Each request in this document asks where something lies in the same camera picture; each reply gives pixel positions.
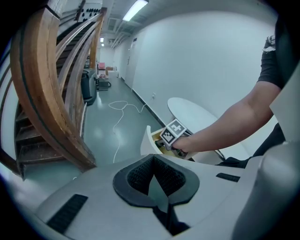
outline wooden newel post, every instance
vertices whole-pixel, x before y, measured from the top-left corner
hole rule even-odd
[[[86,171],[96,166],[95,158],[65,109],[56,73],[61,2],[66,1],[49,1],[13,37],[11,72],[19,101],[34,127],[55,150]]]
[[[90,45],[90,68],[96,69],[96,53],[97,53],[97,45],[99,41],[100,31],[102,28],[103,20],[105,17],[105,14],[107,12],[107,8],[103,7],[100,10],[100,16],[98,18],[99,24],[95,29],[95,36],[92,40],[92,43]]]

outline floor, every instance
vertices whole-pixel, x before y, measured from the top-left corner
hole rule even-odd
[[[113,126],[122,112],[111,109],[108,104],[125,100],[129,104],[136,105],[138,109],[143,105],[121,79],[109,81],[112,87],[108,91],[99,92],[99,98],[87,108],[86,112],[84,141],[94,153],[97,166],[113,163],[113,156],[118,147],[117,136],[120,139],[120,150],[115,162],[140,155],[140,145],[147,125],[150,125],[153,131],[161,128],[146,108],[139,114],[135,107],[128,106],[124,110],[123,119],[116,127],[117,136],[114,135]],[[114,107],[122,106],[120,103],[114,105]],[[28,166],[25,181],[1,164],[0,174],[7,183],[13,199],[35,212],[40,203],[80,175],[80,171],[66,161]]]

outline person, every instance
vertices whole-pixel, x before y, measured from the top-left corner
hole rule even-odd
[[[178,139],[172,146],[184,152],[218,150],[237,144],[264,126],[273,116],[270,104],[288,82],[299,55],[283,20],[279,17],[275,34],[267,38],[261,63],[261,73],[254,88],[212,125],[189,136]],[[270,147],[282,144],[284,134],[277,123],[252,157],[262,156]],[[245,168],[249,159],[240,161],[233,157],[218,164]]]

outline power cord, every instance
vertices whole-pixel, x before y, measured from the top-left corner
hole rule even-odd
[[[122,108],[115,108],[115,107],[112,107],[112,106],[111,106],[111,105],[114,104],[114,103],[125,103],[125,105],[124,105]],[[133,104],[128,104],[127,101],[115,101],[115,102],[110,103],[110,104],[108,105],[110,108],[115,109],[115,110],[121,110],[121,111],[122,111],[122,116],[121,116],[121,118],[119,119],[119,121],[118,121],[118,122],[113,126],[113,128],[112,128],[113,133],[116,135],[115,127],[116,127],[116,126],[118,125],[118,123],[122,120],[122,118],[123,118],[123,116],[124,116],[124,109],[125,109],[127,106],[134,106],[134,107],[137,109],[137,111],[139,112],[139,114],[141,114],[141,112],[143,111],[143,109],[144,109],[144,107],[145,107],[146,105],[147,105],[147,104],[143,105],[141,111],[139,111],[138,108],[137,108],[135,105],[133,105]],[[117,153],[118,153],[118,151],[119,151],[119,148],[120,148],[120,141],[119,141],[119,139],[118,139],[118,148],[117,148],[116,153],[115,153],[114,156],[113,156],[113,162],[112,162],[112,163],[114,163],[114,160],[115,160],[116,155],[117,155]]]

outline fluorescent light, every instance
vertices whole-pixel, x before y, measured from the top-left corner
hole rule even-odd
[[[147,0],[137,0],[123,17],[123,20],[127,22],[130,21],[130,19],[147,4]]]

